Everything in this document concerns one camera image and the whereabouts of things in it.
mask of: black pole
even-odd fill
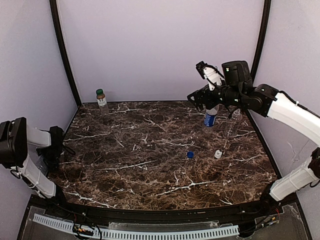
[[[50,1],[50,8],[51,8],[51,15],[52,15],[52,20],[53,20],[53,25],[54,25],[54,30],[55,30],[55,35],[56,35],[56,40],[59,45],[60,49],[60,54],[64,66],[64,70],[66,73],[66,76],[68,78],[70,88],[73,94],[73,98],[76,102],[76,105],[80,107],[82,105],[81,99],[79,96],[79,92],[76,86],[76,82],[74,79],[74,76],[71,71],[70,67],[70,62],[68,59],[68,54],[65,46],[65,41],[64,37],[62,35],[62,30],[61,30],[61,25],[60,25],[60,19],[59,19],[59,13],[58,13],[58,6],[57,6],[57,0],[49,0]]]
[[[253,58],[252,68],[251,68],[251,77],[253,81],[255,81],[262,49],[263,49],[265,38],[266,38],[270,7],[271,7],[271,0],[264,0],[260,32],[259,32],[258,42],[256,44],[255,54]]]

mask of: brown marble surface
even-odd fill
[[[218,207],[258,200],[276,174],[248,118],[237,137],[223,130],[228,112],[214,127],[188,102],[110,103],[102,117],[96,103],[84,104],[49,178],[71,203],[135,210]],[[220,159],[214,158],[222,150]],[[193,151],[194,158],[187,158]]]

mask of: blue bottle cap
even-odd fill
[[[189,158],[189,159],[192,159],[193,157],[194,157],[194,152],[193,151],[188,151],[187,153],[186,153],[186,156]]]

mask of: bottle cap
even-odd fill
[[[215,157],[216,159],[220,159],[221,156],[222,156],[222,151],[220,151],[220,150],[215,151],[214,157]]]
[[[193,151],[188,151],[187,153],[186,153],[186,156],[188,157],[188,159],[192,159],[193,157],[194,157],[194,152]]]
[[[101,88],[99,88],[97,91],[95,91],[95,93],[97,95],[102,95],[102,94],[104,94],[104,91]]]

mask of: plastic bottle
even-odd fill
[[[204,125],[212,127],[215,124],[216,115],[219,111],[219,105],[205,111]]]
[[[98,105],[103,116],[109,114],[109,108],[106,100],[106,95],[102,89],[98,89],[96,92],[96,100],[98,101]]]
[[[223,131],[223,135],[228,139],[233,139],[237,136],[239,126],[242,121],[242,114],[240,108],[235,110],[232,114],[230,122],[228,122]]]

